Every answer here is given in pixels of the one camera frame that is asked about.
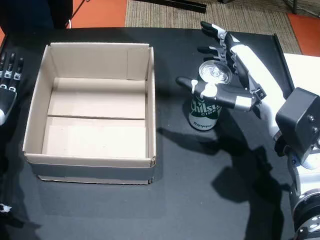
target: green can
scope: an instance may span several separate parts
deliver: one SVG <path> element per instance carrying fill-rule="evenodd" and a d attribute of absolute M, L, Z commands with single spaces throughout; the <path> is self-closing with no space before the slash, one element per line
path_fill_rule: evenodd
<path fill-rule="evenodd" d="M 231 78 L 231 70 L 220 61 L 205 61 L 199 67 L 198 81 L 205 81 L 211 84 L 228 84 Z M 219 105 L 207 103 L 203 99 L 194 96 L 188 116 L 189 122 L 197 130 L 208 131 L 217 124 L 221 109 L 222 107 Z"/>

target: red floor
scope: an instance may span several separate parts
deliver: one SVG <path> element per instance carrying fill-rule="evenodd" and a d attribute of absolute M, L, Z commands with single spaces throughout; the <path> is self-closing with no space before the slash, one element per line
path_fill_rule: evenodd
<path fill-rule="evenodd" d="M 73 11 L 82 0 L 73 0 Z M 72 19 L 72 28 L 124 27 L 127 0 L 85 1 Z M 4 33 L 0 28 L 0 44 Z"/>
<path fill-rule="evenodd" d="M 320 57 L 320 18 L 288 14 L 304 55 Z"/>

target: beige carpet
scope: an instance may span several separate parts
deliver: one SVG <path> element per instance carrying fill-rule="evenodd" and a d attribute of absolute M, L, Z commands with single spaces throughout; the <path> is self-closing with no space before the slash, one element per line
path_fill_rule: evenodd
<path fill-rule="evenodd" d="M 281 0 L 262 0 L 261 2 L 267 3 L 269 1 Z M 269 10 L 267 7 L 261 7 L 261 5 L 249 7 L 246 4 L 235 4 L 236 2 L 232 4 L 221 4 L 215 0 L 204 2 L 207 4 L 205 14 L 129 0 L 125 26 L 200 29 L 200 21 L 207 21 L 229 31 L 269 35 L 276 33 L 285 53 L 301 53 L 285 12 Z"/>
<path fill-rule="evenodd" d="M 203 3 L 216 3 L 217 0 L 192 0 Z M 320 13 L 320 0 L 297 0 L 298 5 L 302 8 L 311 10 L 315 13 Z M 242 5 L 247 7 L 262 8 L 270 11 L 291 13 L 292 8 L 286 4 L 288 0 L 233 0 L 228 5 Z M 309 13 L 298 10 L 298 14 L 310 16 Z"/>

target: black tabletop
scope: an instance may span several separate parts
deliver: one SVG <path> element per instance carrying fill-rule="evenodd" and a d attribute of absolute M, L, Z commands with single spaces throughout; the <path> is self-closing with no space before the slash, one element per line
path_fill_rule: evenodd
<path fill-rule="evenodd" d="M 287 96 L 291 87 L 274 36 L 234 34 L 257 53 Z M 152 184 L 45 182 L 33 175 L 22 144 L 41 57 L 50 42 L 154 47 L 157 162 Z M 10 239 L 291 238 L 287 159 L 274 152 L 266 124 L 252 112 L 226 109 L 213 130 L 200 132 L 188 123 L 190 96 L 175 78 L 197 77 L 208 57 L 197 47 L 208 45 L 217 42 L 192 29 L 91 28 L 8 36 L 2 51 L 25 58 L 18 102 L 0 127 L 2 168 L 8 163 L 0 194 L 15 217 L 2 220 Z"/>

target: cardboard box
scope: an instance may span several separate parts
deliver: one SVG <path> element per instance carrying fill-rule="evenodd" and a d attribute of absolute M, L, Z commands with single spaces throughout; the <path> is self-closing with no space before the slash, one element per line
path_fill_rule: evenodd
<path fill-rule="evenodd" d="M 148 184 L 156 164 L 155 116 L 148 44 L 51 43 L 23 153 L 42 180 Z"/>

